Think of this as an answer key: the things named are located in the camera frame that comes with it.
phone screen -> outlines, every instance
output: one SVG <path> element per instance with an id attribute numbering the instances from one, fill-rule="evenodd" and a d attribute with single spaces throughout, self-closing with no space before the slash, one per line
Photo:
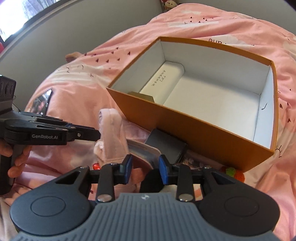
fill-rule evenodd
<path id="1" fill-rule="evenodd" d="M 52 96 L 52 90 L 48 90 L 33 102 L 30 112 L 35 114 L 46 115 L 48 104 Z"/>

gray ribbed surface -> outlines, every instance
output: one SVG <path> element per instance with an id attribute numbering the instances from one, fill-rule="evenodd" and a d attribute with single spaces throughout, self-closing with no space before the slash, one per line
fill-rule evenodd
<path id="1" fill-rule="evenodd" d="M 89 219 L 68 234 L 35 237 L 19 233 L 13 241 L 279 241 L 272 232 L 256 237 L 225 234 L 203 220 L 194 204 L 182 203 L 169 193 L 121 194 L 99 204 Z"/>

logo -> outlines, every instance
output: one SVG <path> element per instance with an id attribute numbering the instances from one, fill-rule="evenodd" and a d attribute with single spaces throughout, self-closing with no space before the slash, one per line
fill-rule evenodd
<path id="1" fill-rule="evenodd" d="M 145 195 L 141 196 L 141 198 L 142 198 L 143 200 L 147 200 L 148 198 L 150 198 L 150 196 L 148 196 L 147 194 L 145 194 Z"/>
<path id="2" fill-rule="evenodd" d="M 48 136 L 48 135 L 32 135 L 32 138 L 34 139 L 53 139 L 53 140 L 57 140 L 58 136 Z"/>

foot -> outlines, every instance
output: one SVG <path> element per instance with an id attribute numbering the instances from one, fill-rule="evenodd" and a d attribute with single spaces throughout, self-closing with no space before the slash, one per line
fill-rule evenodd
<path id="1" fill-rule="evenodd" d="M 72 62 L 73 60 L 77 59 L 78 57 L 80 57 L 82 55 L 82 53 L 79 52 L 74 52 L 74 53 L 70 53 L 66 55 L 66 61 L 68 63 Z"/>

orange box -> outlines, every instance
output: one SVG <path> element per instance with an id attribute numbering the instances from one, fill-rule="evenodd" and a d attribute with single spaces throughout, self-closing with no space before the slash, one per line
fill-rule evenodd
<path id="1" fill-rule="evenodd" d="M 148 131 L 159 128 L 223 165 L 245 172 L 275 152 L 276 71 L 262 56 L 203 40 L 159 37 L 107 90 L 129 121 Z M 144 92 L 149 98 L 141 98 Z"/>

